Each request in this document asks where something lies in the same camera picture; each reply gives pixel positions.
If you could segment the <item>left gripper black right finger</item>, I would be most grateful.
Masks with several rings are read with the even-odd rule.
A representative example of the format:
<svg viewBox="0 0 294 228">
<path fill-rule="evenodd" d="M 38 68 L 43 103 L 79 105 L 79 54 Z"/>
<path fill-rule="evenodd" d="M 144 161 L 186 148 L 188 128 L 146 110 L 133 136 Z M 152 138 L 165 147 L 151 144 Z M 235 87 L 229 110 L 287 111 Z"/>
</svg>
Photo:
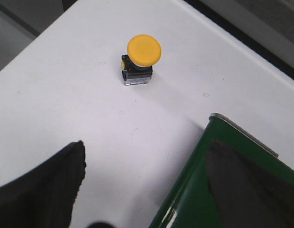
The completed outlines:
<svg viewBox="0 0 294 228">
<path fill-rule="evenodd" d="M 294 185 L 213 141 L 206 173 L 224 228 L 294 228 Z"/>
</svg>

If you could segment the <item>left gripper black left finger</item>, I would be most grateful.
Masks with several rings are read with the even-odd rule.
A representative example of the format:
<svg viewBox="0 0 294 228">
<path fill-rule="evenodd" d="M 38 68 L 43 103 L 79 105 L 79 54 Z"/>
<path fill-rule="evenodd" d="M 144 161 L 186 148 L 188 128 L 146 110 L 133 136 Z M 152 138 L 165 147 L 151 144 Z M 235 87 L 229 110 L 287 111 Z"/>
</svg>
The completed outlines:
<svg viewBox="0 0 294 228">
<path fill-rule="evenodd" d="M 67 228 L 85 178 L 85 147 L 72 142 L 0 187 L 0 228 Z"/>
</svg>

